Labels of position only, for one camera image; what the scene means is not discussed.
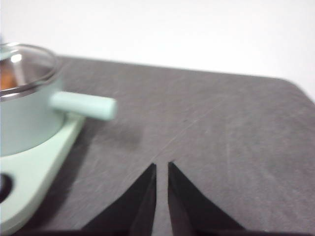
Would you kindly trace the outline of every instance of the dark gray table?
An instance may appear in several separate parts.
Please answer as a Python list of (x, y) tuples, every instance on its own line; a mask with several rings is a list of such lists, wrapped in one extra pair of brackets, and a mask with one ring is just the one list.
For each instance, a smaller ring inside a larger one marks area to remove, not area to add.
[(66, 89), (114, 97), (88, 119), (27, 228), (78, 229), (157, 164), (154, 235), (171, 235), (167, 162), (252, 230), (315, 233), (315, 105), (279, 79), (63, 58)]

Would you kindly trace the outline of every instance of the metal rim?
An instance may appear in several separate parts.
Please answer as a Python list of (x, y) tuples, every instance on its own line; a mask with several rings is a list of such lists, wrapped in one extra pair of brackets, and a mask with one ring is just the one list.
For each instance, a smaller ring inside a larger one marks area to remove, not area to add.
[(58, 71), (59, 66), (58, 66), (57, 56), (52, 51), (50, 51), (46, 48), (43, 48), (43, 47), (39, 47), (39, 46), (31, 45), (31, 44), (22, 44), (22, 43), (4, 43), (4, 44), (1, 44), (1, 46), (23, 46), (23, 47), (27, 47), (27, 48), (38, 49), (38, 50), (46, 52), (54, 60), (53, 61), (53, 63), (54, 63), (53, 68), (46, 75), (40, 77), (38, 80), (36, 80), (32, 83), (26, 84), (26, 85), (0, 90), (0, 97), (2, 99), (6, 98), (6, 97), (10, 97), (10, 98), (20, 97), (22, 95), (20, 93), (25, 94), (24, 92), (27, 90), (29, 90), (29, 92), (27, 92), (27, 94), (30, 94), (32, 92), (37, 91), (36, 87), (48, 84), (55, 79), (55, 77), (53, 75), (55, 75), (55, 73)]

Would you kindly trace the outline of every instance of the black object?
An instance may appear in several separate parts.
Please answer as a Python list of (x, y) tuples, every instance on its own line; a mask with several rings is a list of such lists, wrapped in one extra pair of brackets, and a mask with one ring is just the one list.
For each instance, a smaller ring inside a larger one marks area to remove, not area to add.
[(174, 236), (309, 236), (247, 231), (207, 199), (172, 162), (168, 164), (168, 206)]
[(0, 203), (2, 203), (12, 190), (13, 182), (10, 176), (1, 174), (0, 179)]
[(18, 236), (150, 236), (156, 208), (157, 168), (145, 172), (108, 208), (78, 231), (24, 231)]

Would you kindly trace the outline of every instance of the glass lid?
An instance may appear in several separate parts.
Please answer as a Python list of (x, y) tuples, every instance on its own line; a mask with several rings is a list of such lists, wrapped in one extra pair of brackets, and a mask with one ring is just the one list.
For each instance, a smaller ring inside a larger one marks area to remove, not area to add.
[(18, 43), (1, 44), (1, 96), (42, 85), (56, 71), (57, 58), (47, 49)]

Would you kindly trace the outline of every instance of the white wall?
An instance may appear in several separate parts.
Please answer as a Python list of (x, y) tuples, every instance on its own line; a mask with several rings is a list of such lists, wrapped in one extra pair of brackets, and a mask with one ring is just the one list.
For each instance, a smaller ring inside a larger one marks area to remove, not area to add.
[(315, 0), (2, 0), (5, 42), (286, 78), (315, 100)]

